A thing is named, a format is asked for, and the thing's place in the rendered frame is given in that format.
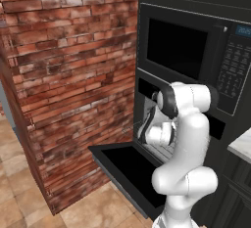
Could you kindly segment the dark base cupboard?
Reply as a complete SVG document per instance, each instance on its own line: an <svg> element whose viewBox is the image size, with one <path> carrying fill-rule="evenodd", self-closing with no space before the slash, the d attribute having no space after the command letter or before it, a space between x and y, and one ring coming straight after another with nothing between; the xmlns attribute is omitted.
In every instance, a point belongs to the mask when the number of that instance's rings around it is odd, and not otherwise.
<svg viewBox="0 0 251 228"><path fill-rule="evenodd" d="M207 228L251 228L251 164L228 153L216 193L197 205L194 219Z"/></svg>

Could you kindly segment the black oven door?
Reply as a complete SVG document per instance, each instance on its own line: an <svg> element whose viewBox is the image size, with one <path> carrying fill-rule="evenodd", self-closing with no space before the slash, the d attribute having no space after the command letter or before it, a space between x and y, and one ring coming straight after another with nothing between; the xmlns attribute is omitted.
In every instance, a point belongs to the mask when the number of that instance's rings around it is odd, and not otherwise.
<svg viewBox="0 0 251 228"><path fill-rule="evenodd" d="M135 142L89 146L94 161L145 217L154 221L162 212L166 197L153 189L154 170L163 163Z"/></svg>

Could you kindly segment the black microwave door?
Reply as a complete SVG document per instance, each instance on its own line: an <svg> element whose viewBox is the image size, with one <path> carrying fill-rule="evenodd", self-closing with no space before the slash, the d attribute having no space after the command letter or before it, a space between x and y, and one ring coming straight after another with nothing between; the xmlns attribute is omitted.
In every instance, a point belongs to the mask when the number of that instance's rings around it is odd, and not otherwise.
<svg viewBox="0 0 251 228"><path fill-rule="evenodd" d="M168 82L214 82L230 22L140 4L137 66Z"/></svg>

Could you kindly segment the black microwave oven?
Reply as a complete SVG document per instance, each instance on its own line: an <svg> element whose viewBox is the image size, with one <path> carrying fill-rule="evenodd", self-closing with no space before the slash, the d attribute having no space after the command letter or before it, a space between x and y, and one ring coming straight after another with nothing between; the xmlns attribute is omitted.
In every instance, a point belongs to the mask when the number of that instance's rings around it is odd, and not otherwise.
<svg viewBox="0 0 251 228"><path fill-rule="evenodd" d="M251 69L251 24L229 22L214 77L220 94L218 109L233 115Z"/></svg>

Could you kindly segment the black built-in oven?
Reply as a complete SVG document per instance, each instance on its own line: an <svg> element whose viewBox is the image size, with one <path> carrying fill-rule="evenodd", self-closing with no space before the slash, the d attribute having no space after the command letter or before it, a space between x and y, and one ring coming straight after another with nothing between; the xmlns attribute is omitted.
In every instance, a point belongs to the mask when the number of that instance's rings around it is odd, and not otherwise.
<svg viewBox="0 0 251 228"><path fill-rule="evenodd" d="M217 89L217 83L215 77L212 78L209 75L203 76L199 75L201 79L189 78L182 74L176 74L176 78L181 78L181 82L188 82L188 84L202 84L211 87L210 90ZM151 109L155 109L157 105L157 95L162 87L169 87L170 83L165 78L155 76L155 74L146 72L143 69L138 68L136 70L136 83L135 83L135 101L134 101L134 119L133 119L133 132L135 136L133 137L133 142L141 145L151 144L162 146L156 143L155 140L149 139L147 143L147 138L145 132L148 133L147 127L144 130L144 123L148 121L148 116L151 115ZM205 165L212 167L218 176L221 176L223 170L223 159L225 155L225 150L228 146L228 137L226 136L226 127L229 125L225 122L228 120L226 114L221 112L217 108L209 108L205 116L209 120L209 148L208 153L205 157ZM173 131L171 136L170 145L176 147L176 131Z"/></svg>

